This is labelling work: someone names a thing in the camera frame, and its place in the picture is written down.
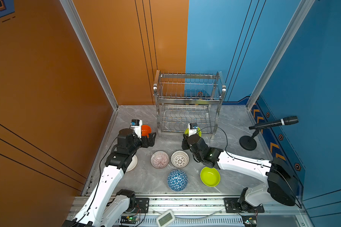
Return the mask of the white maroon patterned bowl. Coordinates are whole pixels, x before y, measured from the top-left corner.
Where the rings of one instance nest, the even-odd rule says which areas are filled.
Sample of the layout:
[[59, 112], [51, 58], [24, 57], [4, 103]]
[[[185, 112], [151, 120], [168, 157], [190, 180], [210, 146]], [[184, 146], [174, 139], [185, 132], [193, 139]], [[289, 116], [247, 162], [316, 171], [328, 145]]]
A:
[[175, 151], [171, 156], [171, 163], [176, 168], [184, 168], [189, 163], [189, 156], [185, 151]]

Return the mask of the lime green bowl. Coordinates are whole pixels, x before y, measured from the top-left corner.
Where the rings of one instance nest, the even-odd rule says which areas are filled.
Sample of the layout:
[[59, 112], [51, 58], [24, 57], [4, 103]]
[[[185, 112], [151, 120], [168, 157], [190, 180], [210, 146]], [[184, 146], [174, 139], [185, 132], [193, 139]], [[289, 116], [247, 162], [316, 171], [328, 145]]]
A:
[[200, 178], [203, 184], [208, 187], [216, 187], [221, 181], [221, 176], [218, 170], [209, 167], [204, 167], [201, 170]]
[[[193, 134], [197, 134], [200, 137], [202, 136], [202, 131], [199, 127], [197, 127], [197, 129], [191, 129], [191, 131], [193, 132]], [[189, 129], [186, 129], [184, 134], [189, 136]]]

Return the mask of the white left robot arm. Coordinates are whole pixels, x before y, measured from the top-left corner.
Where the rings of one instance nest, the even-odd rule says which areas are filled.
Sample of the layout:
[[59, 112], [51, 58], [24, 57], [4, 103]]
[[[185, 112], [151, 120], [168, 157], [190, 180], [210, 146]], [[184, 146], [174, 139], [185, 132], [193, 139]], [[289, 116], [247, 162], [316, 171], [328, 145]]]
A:
[[111, 227], [126, 212], [135, 207], [135, 193], [120, 190], [112, 202], [109, 202], [117, 184], [122, 179], [140, 148], [155, 144], [156, 132], [142, 136], [134, 128], [119, 131], [117, 144], [111, 149], [99, 181], [86, 203], [73, 220], [65, 220], [63, 227]]

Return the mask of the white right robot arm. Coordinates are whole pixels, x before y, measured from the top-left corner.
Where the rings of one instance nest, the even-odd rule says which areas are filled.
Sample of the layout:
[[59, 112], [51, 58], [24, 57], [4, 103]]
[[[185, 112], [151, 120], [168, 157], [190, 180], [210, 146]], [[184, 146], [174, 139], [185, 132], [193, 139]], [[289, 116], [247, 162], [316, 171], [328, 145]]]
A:
[[184, 134], [182, 146], [189, 149], [196, 161], [206, 167], [238, 172], [261, 181], [258, 186], [243, 189], [236, 203], [240, 211], [254, 210], [271, 201], [286, 206], [298, 204], [298, 180], [284, 160], [251, 159], [231, 154], [223, 149], [208, 146], [197, 134]]

